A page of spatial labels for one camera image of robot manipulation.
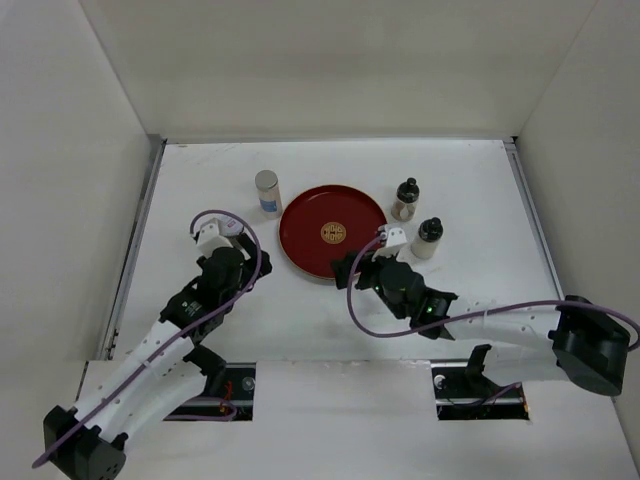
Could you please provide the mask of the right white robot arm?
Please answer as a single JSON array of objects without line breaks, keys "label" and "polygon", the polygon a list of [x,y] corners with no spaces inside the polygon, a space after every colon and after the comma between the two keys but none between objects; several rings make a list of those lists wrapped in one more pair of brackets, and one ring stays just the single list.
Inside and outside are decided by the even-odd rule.
[{"label": "right white robot arm", "polygon": [[330,263],[337,289],[373,291],[392,315],[406,320],[406,335],[431,340],[474,340],[464,370],[473,394],[522,381],[569,381],[615,397],[623,389],[631,341],[630,320],[579,296],[503,307],[474,305],[450,315],[453,292],[426,286],[406,262],[371,252]]}]

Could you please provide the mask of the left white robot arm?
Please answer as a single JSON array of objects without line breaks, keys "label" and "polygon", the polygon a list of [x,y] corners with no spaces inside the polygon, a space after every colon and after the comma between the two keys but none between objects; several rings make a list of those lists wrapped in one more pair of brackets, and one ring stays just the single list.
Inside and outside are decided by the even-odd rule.
[{"label": "left white robot arm", "polygon": [[246,234],[237,244],[221,241],[197,264],[200,274],[169,299],[112,375],[70,408],[56,406],[45,416],[38,465],[50,462],[69,479],[114,479],[138,434],[197,396],[221,393],[227,364],[203,341],[272,265]]}]

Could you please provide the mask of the brown spice bottle black cap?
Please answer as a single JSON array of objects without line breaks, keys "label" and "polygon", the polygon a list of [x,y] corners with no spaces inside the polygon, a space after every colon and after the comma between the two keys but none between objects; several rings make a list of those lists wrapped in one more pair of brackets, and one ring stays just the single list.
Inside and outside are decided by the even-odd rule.
[{"label": "brown spice bottle black cap", "polygon": [[420,189],[417,180],[407,178],[396,189],[396,198],[391,208],[392,217],[399,222],[408,222],[413,219],[417,208]]}]

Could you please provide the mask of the white spice bottle black cap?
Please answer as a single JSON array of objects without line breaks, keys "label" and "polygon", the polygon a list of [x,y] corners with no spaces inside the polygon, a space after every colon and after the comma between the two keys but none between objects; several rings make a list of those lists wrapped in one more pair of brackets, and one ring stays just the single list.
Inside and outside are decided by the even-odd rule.
[{"label": "white spice bottle black cap", "polygon": [[430,259],[434,255],[443,234],[444,228],[440,218],[432,217],[424,220],[411,243],[412,254],[422,260]]}]

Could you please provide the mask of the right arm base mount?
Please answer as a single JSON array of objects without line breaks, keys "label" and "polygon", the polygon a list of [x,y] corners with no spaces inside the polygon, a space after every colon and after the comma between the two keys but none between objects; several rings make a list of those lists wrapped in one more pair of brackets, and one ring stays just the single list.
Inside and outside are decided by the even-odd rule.
[{"label": "right arm base mount", "polygon": [[436,414],[441,421],[528,420],[519,384],[500,386],[483,375],[489,345],[476,346],[467,360],[431,363]]}]

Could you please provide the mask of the round red lacquer tray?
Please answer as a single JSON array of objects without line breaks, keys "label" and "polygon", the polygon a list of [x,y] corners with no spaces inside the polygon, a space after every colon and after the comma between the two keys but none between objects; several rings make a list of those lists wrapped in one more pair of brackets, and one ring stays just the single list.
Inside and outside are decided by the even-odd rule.
[{"label": "round red lacquer tray", "polygon": [[278,236],[285,256],[297,268],[331,280],[331,262],[361,250],[385,223],[383,210],[366,193],[344,185],[322,185],[287,205]]}]

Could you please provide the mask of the silver-lid shaker blue label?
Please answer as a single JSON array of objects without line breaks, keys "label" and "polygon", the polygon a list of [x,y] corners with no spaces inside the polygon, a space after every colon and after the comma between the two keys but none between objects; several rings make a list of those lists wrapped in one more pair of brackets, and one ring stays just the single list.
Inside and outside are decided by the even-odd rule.
[{"label": "silver-lid shaker blue label", "polygon": [[259,171],[255,175],[255,186],[262,212],[269,218],[278,218],[282,213],[282,203],[276,173],[271,170]]}]

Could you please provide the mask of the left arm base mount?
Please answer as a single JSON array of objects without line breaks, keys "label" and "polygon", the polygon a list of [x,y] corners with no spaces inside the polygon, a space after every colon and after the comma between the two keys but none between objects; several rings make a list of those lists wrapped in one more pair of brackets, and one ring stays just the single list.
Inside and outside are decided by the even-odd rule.
[{"label": "left arm base mount", "polygon": [[166,421],[251,421],[256,392],[257,365],[228,363],[199,345],[184,357],[205,378],[197,396],[175,409]]}]

